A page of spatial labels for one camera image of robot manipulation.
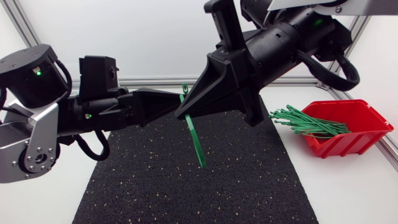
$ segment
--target silver bracket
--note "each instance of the silver bracket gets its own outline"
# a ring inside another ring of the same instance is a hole
[[[12,134],[13,127],[18,128],[16,124],[29,125],[33,129],[30,137],[0,146],[0,183],[40,177],[51,170],[57,158],[58,104],[32,109],[15,100],[10,107],[31,116],[27,119],[7,113],[5,121],[10,123],[3,125],[3,128],[9,126],[7,133]]]
[[[328,90],[330,89],[330,86],[324,84],[324,83],[321,82],[321,81],[319,81],[319,82],[317,83],[317,87],[318,87],[318,88],[321,88],[321,89],[324,89],[324,90],[326,90],[326,91],[328,91]]]

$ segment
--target green led light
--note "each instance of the green led light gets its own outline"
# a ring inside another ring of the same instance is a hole
[[[317,26],[319,26],[319,25],[322,24],[322,23],[323,23],[323,19],[319,19],[319,20],[317,20],[317,21],[314,22],[313,26],[314,26],[314,27],[317,27]]]

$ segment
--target black cable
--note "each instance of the black cable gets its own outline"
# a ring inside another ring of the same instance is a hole
[[[343,69],[344,75],[347,79],[341,78],[337,74],[329,71],[315,59],[311,58],[311,56],[301,50],[297,50],[297,59],[302,61],[308,67],[315,78],[336,90],[351,90],[359,84],[360,78],[358,71],[343,54],[336,54],[335,57]]]
[[[0,89],[0,111],[4,108],[4,104],[6,103],[7,100],[7,89],[2,88]]]
[[[63,74],[67,78],[68,90],[67,93],[61,99],[61,100],[66,100],[70,96],[70,93],[72,92],[72,77],[70,76],[70,73],[66,68],[66,66],[61,61],[56,60],[55,62],[57,63],[58,67],[61,68]]]
[[[95,154],[90,147],[87,145],[87,142],[79,135],[79,134],[75,134],[72,136],[72,138],[74,140],[76,140],[76,142],[78,143],[78,145],[80,146],[81,150],[83,150],[83,152],[85,152],[85,154],[94,159],[95,161],[103,161],[106,158],[108,158],[111,150],[109,147],[109,142],[108,140],[106,140],[106,137],[104,136],[104,134],[102,133],[102,131],[95,131],[95,134],[97,135],[98,140],[101,142],[101,144],[104,146],[104,149],[102,151],[102,153],[100,155]]]

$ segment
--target screw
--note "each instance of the screw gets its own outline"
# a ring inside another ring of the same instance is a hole
[[[337,7],[336,7],[336,12],[337,12],[337,13],[341,13],[342,10],[343,10],[343,8],[342,8],[341,6],[337,6]]]

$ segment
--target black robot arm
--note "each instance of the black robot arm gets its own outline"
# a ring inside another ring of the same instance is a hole
[[[261,88],[304,62],[311,73],[338,90],[359,83],[356,69],[344,58],[352,44],[350,31],[331,16],[317,14],[311,7],[267,12],[271,1],[242,0],[243,16],[256,30],[242,33],[233,0],[212,0],[205,12],[213,16],[220,43],[207,55],[205,71],[175,115],[183,119],[240,110],[254,126],[264,118],[259,103]],[[311,58],[337,60],[347,79],[340,78]]]

